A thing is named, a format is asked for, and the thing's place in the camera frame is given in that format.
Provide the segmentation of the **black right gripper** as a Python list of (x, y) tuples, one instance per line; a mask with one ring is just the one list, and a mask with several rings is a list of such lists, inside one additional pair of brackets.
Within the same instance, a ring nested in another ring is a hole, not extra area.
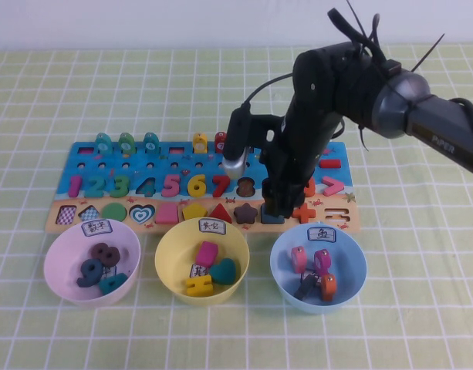
[(304, 203), (303, 188), (337, 128), (336, 114), (287, 114), (263, 156), (268, 178), (262, 182), (265, 212), (291, 217)]

